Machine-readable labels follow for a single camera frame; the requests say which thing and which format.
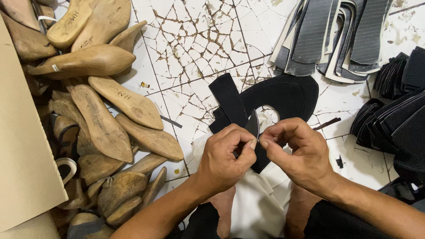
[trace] stack of fabric pieces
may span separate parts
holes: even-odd
[[[416,185],[425,182],[425,90],[389,103],[371,99],[359,111],[351,134],[363,147],[395,154],[394,168]]]
[[[270,61],[276,75],[316,68],[341,83],[365,82],[380,70],[381,37],[392,0],[300,0]]]
[[[411,56],[400,53],[382,66],[374,83],[380,97],[398,99],[414,90],[425,88],[425,49],[416,47]]]

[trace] black suede cutout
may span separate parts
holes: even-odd
[[[257,83],[240,94],[245,112],[249,114],[263,105],[269,105],[279,113],[281,120],[299,117],[304,121],[308,121],[313,114],[318,96],[319,87],[312,77],[295,77],[287,74]],[[213,114],[216,120],[210,125],[210,130],[214,134],[231,124],[222,107]],[[260,145],[255,149],[255,153],[257,162],[251,168],[260,173],[270,161]]]
[[[230,122],[245,127],[248,123],[248,117],[230,73],[219,76],[209,85],[209,88]]]

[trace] cardboard sheet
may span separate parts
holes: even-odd
[[[0,232],[68,200],[18,56],[0,17]]]

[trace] handwritten marking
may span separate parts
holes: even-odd
[[[131,98],[131,95],[126,94],[126,93],[124,93],[122,91],[118,92],[118,95],[123,96],[124,99],[130,99]]]
[[[75,20],[75,18],[77,18],[78,17],[78,14],[79,14],[79,12],[77,12],[77,11],[74,11],[74,14],[72,14],[72,18],[70,18],[72,21],[74,21]]]

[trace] floor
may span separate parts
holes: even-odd
[[[159,196],[179,186],[197,170],[193,142],[208,131],[218,103],[208,85],[230,73],[240,92],[273,77],[268,58],[295,0],[132,0],[130,25],[146,20],[143,37],[137,40],[137,56],[132,71],[118,81],[126,88],[147,96],[161,115],[182,127],[164,121],[164,130],[176,137],[184,161],[165,162],[167,183]],[[59,0],[56,17],[68,3]],[[401,51],[410,54],[416,46],[425,47],[425,0],[394,0],[383,34],[383,60]],[[313,75],[319,84],[319,99],[308,121],[316,127],[335,117],[341,122],[320,132],[327,139],[335,159],[341,156],[346,178],[379,189],[398,177],[392,167],[394,155],[355,144],[349,129],[358,110],[371,97],[373,78],[368,84],[341,85],[321,74]],[[113,115],[118,109],[110,107]],[[278,115],[268,107],[274,121]],[[138,152],[136,161],[147,155]],[[154,179],[162,168],[153,173]]]

